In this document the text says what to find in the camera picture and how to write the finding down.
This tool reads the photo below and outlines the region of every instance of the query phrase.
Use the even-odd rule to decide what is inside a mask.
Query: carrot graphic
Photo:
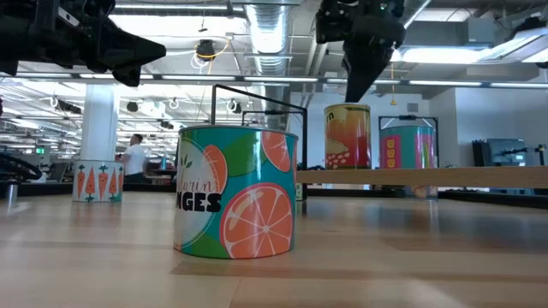
[[[120,192],[123,191],[123,167],[119,168],[120,174],[118,175],[118,187],[120,187]]]
[[[80,195],[82,194],[82,189],[84,188],[84,182],[86,181],[86,174],[84,173],[84,165],[80,165],[78,169],[80,172],[78,173],[78,199],[80,200]]]
[[[95,174],[93,173],[93,167],[87,177],[86,193],[89,195],[89,197],[86,198],[86,201],[92,202],[95,199],[92,197],[92,193],[95,193]]]
[[[99,198],[101,200],[103,200],[104,191],[106,190],[106,183],[109,181],[109,174],[104,172],[108,168],[109,167],[107,167],[105,165],[99,167],[99,169],[102,171],[99,174]]]
[[[118,179],[116,178],[116,169],[112,170],[112,176],[110,177],[110,186],[109,186],[109,193],[112,195],[110,197],[110,201],[114,201],[116,197],[114,197],[114,194],[118,190],[116,183],[118,182]]]

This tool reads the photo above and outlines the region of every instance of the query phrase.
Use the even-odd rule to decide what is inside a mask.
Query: wooden shelf
[[[548,188],[548,166],[299,171],[299,183]]]

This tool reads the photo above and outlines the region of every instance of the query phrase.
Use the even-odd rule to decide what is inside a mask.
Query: teal can
[[[262,258],[295,245],[297,137],[256,127],[180,131],[174,247]]]
[[[434,129],[401,126],[381,129],[380,166],[383,169],[435,168]]]

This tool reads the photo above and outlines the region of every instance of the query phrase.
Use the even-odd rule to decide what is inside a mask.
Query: wooden surface
[[[298,171],[299,183],[548,188],[548,166]]]
[[[548,306],[548,211],[311,198],[292,252],[227,261],[172,249],[174,203],[126,192],[121,205],[0,204],[0,307]]]

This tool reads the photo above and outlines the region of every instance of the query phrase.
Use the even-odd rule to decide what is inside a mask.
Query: person
[[[140,184],[145,180],[143,174],[145,170],[146,154],[140,143],[143,141],[143,136],[135,134],[129,141],[129,148],[123,155],[123,162],[126,166],[125,183]]]

